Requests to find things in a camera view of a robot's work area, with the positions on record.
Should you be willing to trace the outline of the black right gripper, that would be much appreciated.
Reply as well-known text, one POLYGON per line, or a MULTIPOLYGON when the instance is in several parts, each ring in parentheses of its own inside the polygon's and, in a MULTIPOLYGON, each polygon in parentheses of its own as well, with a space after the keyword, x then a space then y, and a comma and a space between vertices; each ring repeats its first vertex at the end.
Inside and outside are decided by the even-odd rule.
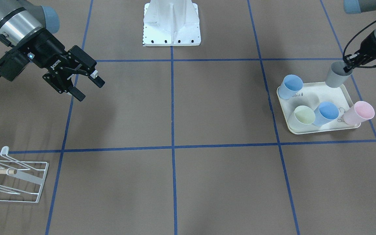
POLYGON ((31 55, 31 61, 39 68, 47 69, 43 79, 58 93, 68 93, 78 101, 85 99, 71 81, 75 74, 87 76, 98 88, 105 81, 96 70, 96 61, 83 49, 75 45, 68 51, 48 30, 41 29, 22 42, 22 52, 31 55))

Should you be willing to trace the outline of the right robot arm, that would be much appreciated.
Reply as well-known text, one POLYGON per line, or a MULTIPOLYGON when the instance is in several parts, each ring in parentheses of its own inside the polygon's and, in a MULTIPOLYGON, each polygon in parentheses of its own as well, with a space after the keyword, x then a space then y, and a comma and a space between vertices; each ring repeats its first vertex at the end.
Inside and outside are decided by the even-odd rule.
POLYGON ((60 28, 57 12, 27 0, 0 0, 0 41, 9 50, 0 58, 0 78, 13 81, 29 63, 47 73, 43 79, 58 93, 82 101, 85 95, 71 81, 75 74, 87 76, 96 86, 105 81, 96 61, 79 46, 66 50, 54 36, 60 28))

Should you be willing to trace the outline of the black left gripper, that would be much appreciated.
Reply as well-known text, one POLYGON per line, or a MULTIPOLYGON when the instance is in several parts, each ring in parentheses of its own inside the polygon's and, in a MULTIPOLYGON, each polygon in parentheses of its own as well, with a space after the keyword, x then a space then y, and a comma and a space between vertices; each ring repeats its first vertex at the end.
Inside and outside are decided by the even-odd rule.
POLYGON ((376 65, 366 66, 367 63, 370 63, 376 60, 376 37, 367 36, 360 44, 360 49, 358 49, 352 55, 346 55, 346 49, 349 44, 352 42, 352 38, 345 49, 343 50, 343 61, 346 63, 346 66, 343 67, 345 73, 352 73, 354 68, 365 68, 371 69, 376 68, 376 65))

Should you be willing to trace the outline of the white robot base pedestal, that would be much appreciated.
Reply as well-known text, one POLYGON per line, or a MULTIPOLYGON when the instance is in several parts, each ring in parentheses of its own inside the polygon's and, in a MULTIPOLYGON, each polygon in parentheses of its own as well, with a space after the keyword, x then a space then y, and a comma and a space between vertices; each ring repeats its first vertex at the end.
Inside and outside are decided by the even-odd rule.
POLYGON ((144 5, 142 45, 199 46, 198 5, 191 0, 151 0, 144 5))

